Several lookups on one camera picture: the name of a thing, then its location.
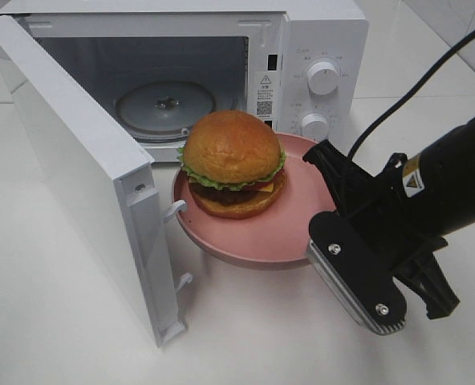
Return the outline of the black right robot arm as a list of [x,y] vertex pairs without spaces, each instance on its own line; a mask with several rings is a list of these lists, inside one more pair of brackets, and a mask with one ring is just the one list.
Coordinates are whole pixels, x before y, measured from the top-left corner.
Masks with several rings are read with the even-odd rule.
[[402,283],[430,319],[450,315],[459,300],[434,253],[447,234],[475,222],[475,117],[414,157],[392,154],[376,176],[328,141],[303,159],[335,203],[311,218],[311,261],[347,310],[371,328],[399,325]]

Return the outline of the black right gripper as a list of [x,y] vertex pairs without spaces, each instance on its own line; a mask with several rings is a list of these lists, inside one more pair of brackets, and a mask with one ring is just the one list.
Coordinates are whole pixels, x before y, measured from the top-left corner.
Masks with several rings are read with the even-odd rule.
[[334,184],[338,211],[365,241],[381,265],[425,303],[430,319],[448,317],[460,303],[448,284],[434,252],[447,245],[409,222],[400,197],[400,173],[408,162],[395,152],[378,176],[351,162],[329,140],[312,146],[302,160],[313,164]]

